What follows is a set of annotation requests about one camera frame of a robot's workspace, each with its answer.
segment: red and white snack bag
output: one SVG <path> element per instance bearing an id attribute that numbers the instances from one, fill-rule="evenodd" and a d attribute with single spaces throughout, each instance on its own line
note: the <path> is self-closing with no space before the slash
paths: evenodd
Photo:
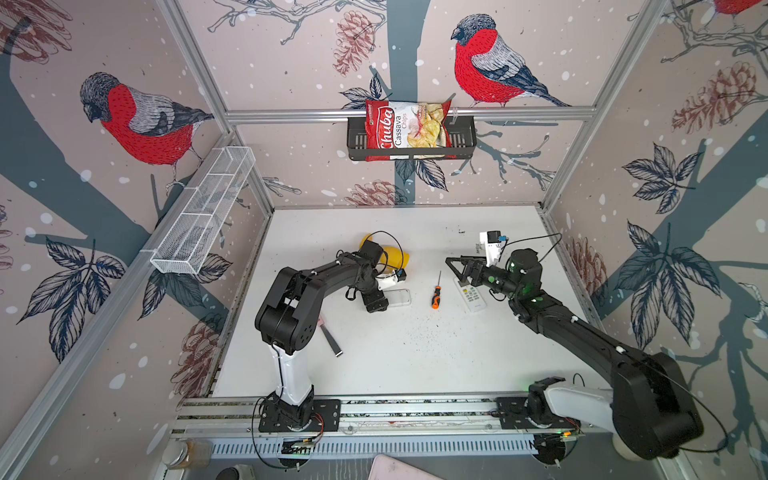
<path id="1" fill-rule="evenodd" d="M 443 122 L 451 101 L 444 104 L 408 101 L 366 101 L 368 148 L 450 147 L 451 139 Z M 416 158 L 441 157 L 419 155 Z M 408 155 L 366 157 L 366 161 L 407 159 Z"/>

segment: glass jar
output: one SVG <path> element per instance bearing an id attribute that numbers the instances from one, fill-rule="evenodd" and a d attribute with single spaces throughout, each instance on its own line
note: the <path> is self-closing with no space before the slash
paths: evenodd
<path id="1" fill-rule="evenodd" d="M 207 440 L 171 440 L 163 452 L 163 463 L 169 470 L 205 468 L 213 451 L 214 444 Z"/>

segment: white table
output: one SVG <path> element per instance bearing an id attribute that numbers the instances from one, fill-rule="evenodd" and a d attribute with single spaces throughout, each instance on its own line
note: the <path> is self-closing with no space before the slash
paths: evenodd
<path id="1" fill-rule="evenodd" d="M 307 345 L 310 378 L 317 395 L 507 392 L 526 390 L 548 376 L 575 372 L 587 386 L 607 383 L 579 358 L 513 317 L 506 302 L 479 287 L 488 308 L 465 313 L 446 257 L 476 255 L 478 233 L 500 230 L 510 241 L 546 235 L 534 207 L 415 207 L 392 209 L 278 210 L 266 236 L 253 278 L 214 388 L 216 397 L 263 396 L 278 385 L 270 349 L 253 320 L 284 266 L 297 270 L 333 260 L 338 249 L 356 251 L 364 235 L 386 230 L 411 255 L 407 280 L 411 306 L 367 313 L 362 300 L 344 298 L 346 288 L 323 302 L 326 325 L 344 354 L 336 358 L 323 333 Z M 373 240 L 392 245 L 385 234 Z M 507 248 L 530 247 L 543 255 L 548 238 Z M 543 287 L 583 318 L 576 295 L 556 253 L 543 263 Z M 442 303 L 430 306 L 442 271 Z"/>

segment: white mesh basket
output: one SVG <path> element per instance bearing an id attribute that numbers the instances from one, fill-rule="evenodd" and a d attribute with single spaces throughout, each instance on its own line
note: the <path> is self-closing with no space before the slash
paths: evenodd
<path id="1" fill-rule="evenodd" d="M 248 147 L 221 150 L 152 256 L 155 268 L 162 273 L 200 272 L 255 160 Z"/>

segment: remote control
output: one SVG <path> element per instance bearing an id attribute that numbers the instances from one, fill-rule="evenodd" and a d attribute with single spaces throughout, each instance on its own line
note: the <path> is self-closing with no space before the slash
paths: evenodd
<path id="1" fill-rule="evenodd" d="M 458 294 L 464 300 L 464 305 L 469 313 L 479 312 L 483 310 L 487 305 L 485 300 L 480 296 L 478 289 L 472 285 L 461 286 L 458 282 L 458 278 L 453 277 L 453 284 L 456 285 Z"/>

